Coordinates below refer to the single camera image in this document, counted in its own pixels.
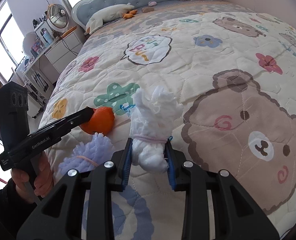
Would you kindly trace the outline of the white desk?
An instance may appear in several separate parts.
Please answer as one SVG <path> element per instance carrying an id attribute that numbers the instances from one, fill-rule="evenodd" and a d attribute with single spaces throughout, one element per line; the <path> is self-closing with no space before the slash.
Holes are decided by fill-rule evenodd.
<path id="1" fill-rule="evenodd" d="M 23 75 L 27 77 L 30 84 L 35 87 L 37 95 L 45 100 L 48 100 L 54 90 L 53 84 L 56 83 L 59 77 L 59 72 L 46 57 L 46 53 L 57 45 L 59 38 L 47 46 L 35 59 L 30 62 Z"/>

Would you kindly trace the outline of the purple foam net trash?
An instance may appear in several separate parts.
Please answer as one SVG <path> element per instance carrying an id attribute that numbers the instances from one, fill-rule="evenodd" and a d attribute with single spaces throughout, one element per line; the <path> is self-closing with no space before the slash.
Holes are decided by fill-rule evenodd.
<path id="1" fill-rule="evenodd" d="M 60 174 L 65 175 L 69 170 L 77 170 L 79 173 L 94 170 L 111 160 L 114 152 L 111 140 L 102 133 L 95 133 L 91 141 L 76 145 L 71 156 L 64 158 L 59 164 Z"/>

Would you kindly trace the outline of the light blue water bottle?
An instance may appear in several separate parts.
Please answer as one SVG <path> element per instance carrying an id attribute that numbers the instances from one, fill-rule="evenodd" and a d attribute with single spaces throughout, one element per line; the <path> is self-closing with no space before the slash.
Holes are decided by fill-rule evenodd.
<path id="1" fill-rule="evenodd" d="M 42 33 L 43 33 L 43 38 L 44 40 L 48 43 L 48 44 L 51 44 L 53 42 L 53 37 L 52 35 L 49 33 L 49 31 L 46 29 L 46 28 L 43 28 L 42 29 Z"/>

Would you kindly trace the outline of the white duck plush pillow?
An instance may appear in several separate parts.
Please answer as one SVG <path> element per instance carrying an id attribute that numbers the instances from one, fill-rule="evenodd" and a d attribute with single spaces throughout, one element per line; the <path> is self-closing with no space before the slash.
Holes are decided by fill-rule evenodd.
<path id="1" fill-rule="evenodd" d="M 128 4 L 117 4 L 106 7 L 95 12 L 86 24 L 86 33 L 91 35 L 94 31 L 99 29 L 106 22 L 111 22 L 113 20 L 123 17 L 123 14 L 134 9 L 134 5 Z"/>

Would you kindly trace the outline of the white desk fan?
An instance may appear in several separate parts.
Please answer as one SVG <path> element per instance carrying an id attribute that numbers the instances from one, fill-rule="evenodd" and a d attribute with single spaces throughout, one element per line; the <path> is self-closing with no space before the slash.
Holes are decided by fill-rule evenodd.
<path id="1" fill-rule="evenodd" d="M 57 32 L 64 33 L 68 30 L 69 15 L 60 4 L 51 4 L 47 10 L 47 23 Z"/>

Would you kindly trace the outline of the small brown plush toy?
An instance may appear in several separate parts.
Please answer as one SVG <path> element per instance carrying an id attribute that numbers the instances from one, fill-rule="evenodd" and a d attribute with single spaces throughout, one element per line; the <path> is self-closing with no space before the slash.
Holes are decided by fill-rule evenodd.
<path id="1" fill-rule="evenodd" d="M 154 11 L 154 7 L 144 7 L 141 9 L 142 13 L 148 13 Z"/>

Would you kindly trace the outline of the white drawer nightstand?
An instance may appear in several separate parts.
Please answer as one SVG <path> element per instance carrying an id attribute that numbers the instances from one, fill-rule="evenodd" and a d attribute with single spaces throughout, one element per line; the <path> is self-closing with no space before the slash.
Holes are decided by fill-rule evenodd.
<path id="1" fill-rule="evenodd" d="M 46 52 L 46 58 L 58 73 L 62 73 L 68 64 L 78 56 L 85 40 L 86 37 L 81 28 L 76 28 L 51 46 L 50 50 Z"/>

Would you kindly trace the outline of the white rolling cart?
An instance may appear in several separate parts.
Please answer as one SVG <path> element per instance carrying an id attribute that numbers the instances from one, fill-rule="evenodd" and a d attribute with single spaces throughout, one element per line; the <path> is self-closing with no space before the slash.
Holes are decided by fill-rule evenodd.
<path id="1" fill-rule="evenodd" d="M 28 115 L 36 119 L 40 112 L 44 111 L 44 101 L 38 95 L 38 91 L 33 88 L 33 85 L 25 84 L 25 88 L 28 90 Z"/>

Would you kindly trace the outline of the small pink plush toy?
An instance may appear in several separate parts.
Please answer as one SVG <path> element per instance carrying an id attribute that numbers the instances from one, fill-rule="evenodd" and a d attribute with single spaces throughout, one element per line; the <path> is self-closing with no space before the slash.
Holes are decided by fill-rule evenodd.
<path id="1" fill-rule="evenodd" d="M 155 2 L 155 1 L 152 1 L 152 2 L 149 2 L 148 3 L 148 6 L 149 7 L 154 7 L 154 6 L 156 6 L 157 5 L 157 2 Z"/>

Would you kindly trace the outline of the side window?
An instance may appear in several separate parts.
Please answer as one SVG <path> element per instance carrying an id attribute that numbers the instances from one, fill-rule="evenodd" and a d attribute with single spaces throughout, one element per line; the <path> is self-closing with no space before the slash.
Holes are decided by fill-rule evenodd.
<path id="1" fill-rule="evenodd" d="M 8 2 L 0 4 L 0 75 L 5 81 L 25 57 L 22 50 L 24 36 L 14 19 Z"/>

